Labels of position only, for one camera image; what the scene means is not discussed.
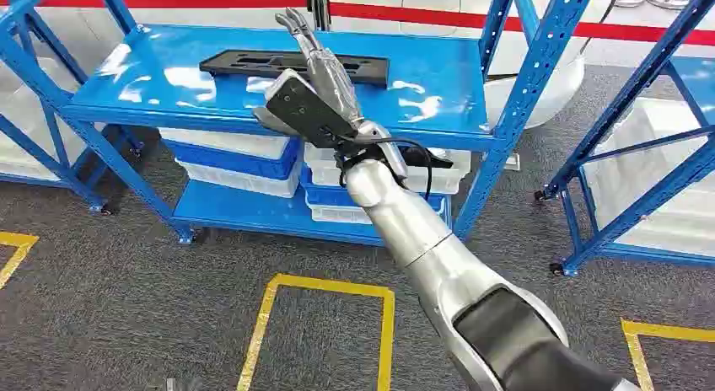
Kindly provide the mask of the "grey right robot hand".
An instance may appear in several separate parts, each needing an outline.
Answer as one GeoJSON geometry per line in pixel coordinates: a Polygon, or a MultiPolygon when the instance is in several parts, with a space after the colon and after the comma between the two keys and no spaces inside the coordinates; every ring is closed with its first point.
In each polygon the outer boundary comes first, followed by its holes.
{"type": "Polygon", "coordinates": [[[319,141],[324,133],[356,136],[364,116],[344,66],[296,9],[286,8],[275,20],[298,43],[308,77],[292,68],[283,71],[266,91],[266,105],[253,109],[254,117],[269,130],[309,141],[319,141]]]}

